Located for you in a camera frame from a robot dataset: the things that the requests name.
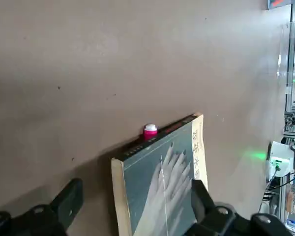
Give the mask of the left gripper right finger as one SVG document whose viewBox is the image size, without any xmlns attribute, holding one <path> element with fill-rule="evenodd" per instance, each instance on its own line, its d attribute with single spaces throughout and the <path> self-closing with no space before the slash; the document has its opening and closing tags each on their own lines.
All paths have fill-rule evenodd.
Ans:
<svg viewBox="0 0 295 236">
<path fill-rule="evenodd" d="M 248 220 L 228 206 L 216 205 L 201 180 L 191 182 L 191 204 L 196 218 L 185 236 L 291 236 L 275 216 L 255 213 Z"/>
</svg>

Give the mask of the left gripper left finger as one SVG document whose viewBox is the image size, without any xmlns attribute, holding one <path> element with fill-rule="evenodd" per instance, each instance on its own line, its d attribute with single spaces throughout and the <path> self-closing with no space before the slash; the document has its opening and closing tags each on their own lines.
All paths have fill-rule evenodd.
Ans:
<svg viewBox="0 0 295 236">
<path fill-rule="evenodd" d="M 66 236 L 83 206 L 83 181 L 72 179 L 49 204 L 39 204 L 16 217 L 0 211 L 0 236 Z"/>
</svg>

